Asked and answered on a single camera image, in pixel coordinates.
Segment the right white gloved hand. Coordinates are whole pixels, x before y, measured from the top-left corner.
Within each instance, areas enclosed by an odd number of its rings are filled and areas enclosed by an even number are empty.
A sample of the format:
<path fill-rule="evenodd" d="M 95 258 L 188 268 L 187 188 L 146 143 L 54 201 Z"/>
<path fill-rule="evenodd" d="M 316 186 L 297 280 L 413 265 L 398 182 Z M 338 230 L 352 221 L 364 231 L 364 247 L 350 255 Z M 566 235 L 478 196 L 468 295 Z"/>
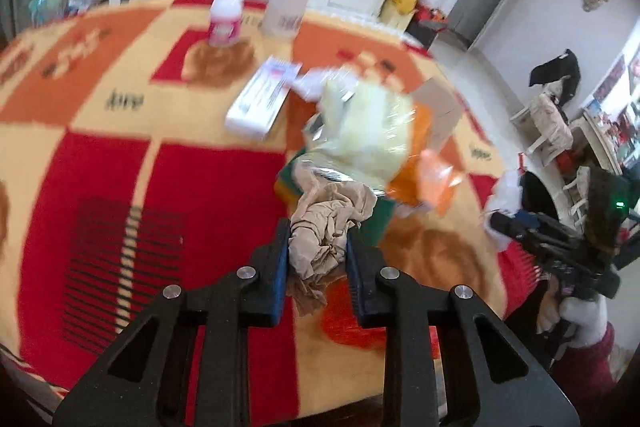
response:
<path fill-rule="evenodd" d="M 576 326 L 568 345 L 571 348 L 590 348 L 600 343 L 608 330 L 606 300 L 599 296 L 588 301 L 566 297 L 562 301 L 547 291 L 542 297 L 536 322 L 536 333 L 550 333 L 561 320 Z"/>

